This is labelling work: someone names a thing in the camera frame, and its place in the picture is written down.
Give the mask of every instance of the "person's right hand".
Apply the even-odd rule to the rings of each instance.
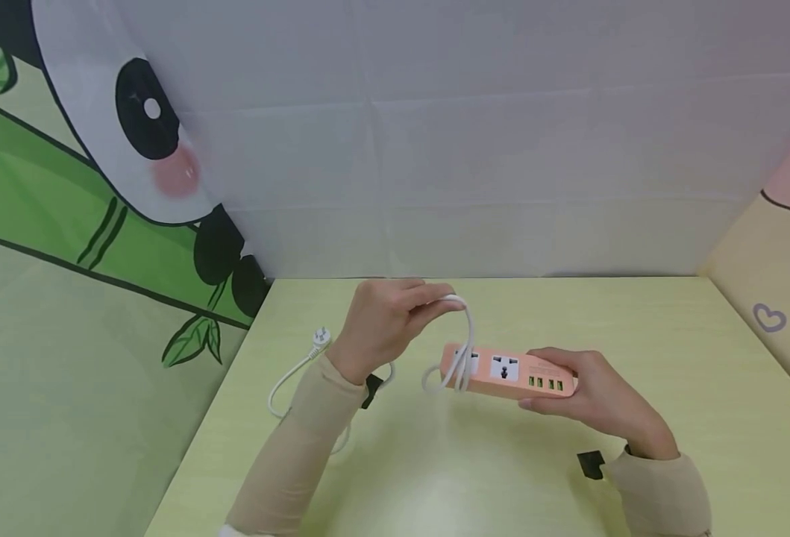
[[[535,398],[520,407],[575,419],[607,435],[627,440],[631,454],[646,459],[677,459],[678,446],[664,418],[597,351],[548,347],[527,354],[571,369],[579,377],[576,392],[565,399]]]

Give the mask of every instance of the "power strip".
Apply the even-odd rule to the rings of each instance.
[[[457,379],[449,373],[463,351],[463,345],[457,343],[447,344],[443,350],[439,375],[444,382],[448,377],[445,388],[456,388]],[[574,395],[574,374],[542,358],[483,347],[473,347],[471,354],[466,366],[468,392],[513,400]]]

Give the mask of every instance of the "white cable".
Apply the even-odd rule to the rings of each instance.
[[[427,379],[435,371],[439,371],[439,364],[436,364],[425,369],[424,374],[421,376],[421,387],[426,392],[438,392],[444,389],[448,383],[451,382],[453,375],[457,373],[457,378],[454,381],[454,389],[456,392],[464,392],[469,386],[469,377],[472,375],[472,347],[475,340],[475,329],[472,324],[472,313],[469,312],[469,305],[467,305],[466,301],[460,296],[446,295],[440,300],[451,300],[456,301],[456,303],[463,304],[463,312],[466,313],[466,321],[469,325],[469,334],[466,343],[461,345],[460,349],[455,352],[454,361],[451,362],[451,367],[449,368],[448,373],[445,374],[445,378],[442,380],[442,382],[438,386],[433,386],[433,388],[427,387]]]
[[[421,386],[427,392],[439,391],[445,388],[445,386],[448,383],[450,383],[452,375],[454,375],[456,372],[457,378],[455,379],[454,389],[458,392],[463,392],[466,391],[466,389],[468,388],[469,375],[472,373],[472,367],[469,367],[470,363],[472,362],[471,360],[472,345],[474,341],[472,314],[469,312],[469,306],[467,305],[466,301],[464,301],[460,296],[446,295],[443,296],[443,298],[440,298],[440,300],[451,300],[463,304],[464,307],[463,311],[466,313],[466,320],[469,324],[469,335],[466,340],[466,343],[461,345],[460,349],[456,352],[454,361],[451,363],[451,368],[449,369],[449,372],[445,375],[445,379],[443,379],[443,381],[439,384],[439,386],[434,386],[434,388],[432,389],[429,389],[427,387],[427,379],[430,376],[430,374],[432,374],[435,371],[438,371],[439,369],[438,365],[429,367],[427,371],[424,372],[424,374],[421,376]],[[311,350],[308,352],[305,358],[303,358],[302,360],[299,361],[299,363],[294,365],[287,373],[283,375],[281,379],[278,379],[278,382],[275,384],[275,386],[272,387],[272,390],[269,392],[268,399],[266,399],[266,408],[269,408],[269,413],[271,413],[272,416],[275,416],[276,418],[283,418],[287,414],[287,412],[278,412],[277,410],[275,410],[275,407],[272,406],[272,401],[275,399],[275,394],[278,391],[278,389],[280,389],[281,386],[287,382],[287,379],[293,377],[293,375],[296,374],[297,371],[299,371],[299,369],[303,368],[308,362],[314,360],[314,358],[316,358],[317,356],[320,356],[320,354],[327,349],[331,340],[332,340],[332,334],[329,333],[326,327],[322,327],[318,329],[314,333],[314,346],[311,348]],[[394,379],[395,379],[395,364],[390,362],[389,376],[386,377],[383,383],[380,384],[380,388],[378,388],[377,390],[379,391],[385,388],[385,386],[391,384]],[[334,445],[331,454],[338,453],[346,446],[346,443],[348,443],[350,440],[350,429],[351,429],[351,425],[348,424],[348,426],[346,426],[346,429],[344,429],[344,434],[342,434],[338,438],[336,445]]]
[[[321,327],[314,333],[314,346],[311,347],[311,350],[308,352],[305,358],[303,358],[302,360],[299,361],[299,363],[294,365],[291,368],[291,371],[285,373],[281,379],[278,379],[278,382],[275,384],[275,386],[272,387],[272,390],[270,390],[269,397],[268,399],[266,399],[266,408],[269,408],[269,413],[272,414],[272,416],[281,419],[285,417],[287,414],[287,412],[278,412],[277,410],[275,410],[275,407],[272,406],[272,401],[275,399],[275,394],[278,391],[278,389],[280,389],[281,386],[287,382],[287,379],[293,377],[293,375],[296,374],[297,371],[299,371],[299,369],[303,368],[305,364],[307,364],[311,360],[314,360],[314,358],[316,358],[317,356],[320,356],[322,351],[325,351],[327,349],[331,341],[332,341],[332,334],[329,333],[326,327]],[[393,381],[394,379],[395,379],[395,364],[389,363],[389,376],[386,377],[386,379],[383,381],[382,384],[380,384],[377,390],[379,391],[385,388],[385,386],[388,386],[391,383],[391,381]],[[349,442],[350,440],[350,429],[351,429],[351,425],[348,424],[348,426],[346,426],[346,429],[344,429],[344,434],[338,437],[336,446],[334,446],[334,448],[332,449],[331,454],[338,453],[344,448],[344,446],[346,446],[346,442]]]

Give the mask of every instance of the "panda eye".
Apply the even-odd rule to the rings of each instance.
[[[180,142],[180,119],[168,102],[150,62],[134,57],[119,70],[114,89],[117,118],[141,157],[170,157]]]

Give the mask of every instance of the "electrical outlet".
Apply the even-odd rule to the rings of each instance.
[[[494,356],[490,362],[490,377],[517,383],[520,378],[518,358]]]
[[[454,350],[455,360],[457,360],[457,357],[460,355],[459,351],[460,351],[460,349],[455,349]],[[478,374],[478,352],[473,352],[472,353],[472,361],[471,361],[470,365],[472,365],[472,373],[470,373],[470,374],[472,374],[473,377],[474,377],[476,374]]]

